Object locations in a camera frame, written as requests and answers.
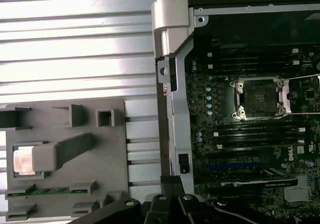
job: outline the white label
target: white label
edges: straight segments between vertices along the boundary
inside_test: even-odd
[[[304,154],[305,153],[305,147],[303,145],[299,145],[296,148],[296,151],[298,154]]]
[[[278,173],[279,175],[281,176],[285,176],[286,174],[282,173],[281,171],[278,171],[277,169],[274,169],[274,168],[269,168],[271,171],[275,172],[275,173]]]
[[[294,147],[291,145],[288,147],[288,155],[289,155],[289,161],[294,160]]]
[[[19,148],[13,152],[13,170],[19,175],[36,174],[32,168],[32,148]]]

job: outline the small black component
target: small black component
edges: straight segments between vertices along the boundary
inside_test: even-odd
[[[161,193],[169,197],[185,194],[184,186],[178,175],[162,175],[160,177]]]
[[[274,205],[275,204],[275,199],[268,198],[265,202],[266,202],[267,205]]]
[[[243,94],[247,114],[277,112],[277,89],[273,80],[244,81]]]
[[[305,91],[305,99],[306,100],[315,99],[315,91],[314,90],[306,90]]]
[[[179,154],[179,165],[180,165],[180,173],[187,174],[190,172],[190,164],[189,164],[189,155],[188,154]]]
[[[197,123],[197,116],[196,115],[190,115],[190,123],[191,124]]]

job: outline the motherboard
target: motherboard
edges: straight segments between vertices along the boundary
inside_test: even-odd
[[[320,47],[213,48],[185,70],[195,194],[320,216]]]

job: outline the silver metal bracket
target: silver metal bracket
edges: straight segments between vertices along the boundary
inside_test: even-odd
[[[151,8],[154,55],[174,55],[195,29],[188,0],[156,0]]]
[[[168,60],[157,62],[157,72],[159,83],[170,83],[170,65]]]

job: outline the ribbed metal panel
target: ribbed metal panel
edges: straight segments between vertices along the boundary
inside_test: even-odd
[[[140,200],[160,191],[153,1],[0,0],[0,105],[125,99],[130,193]]]

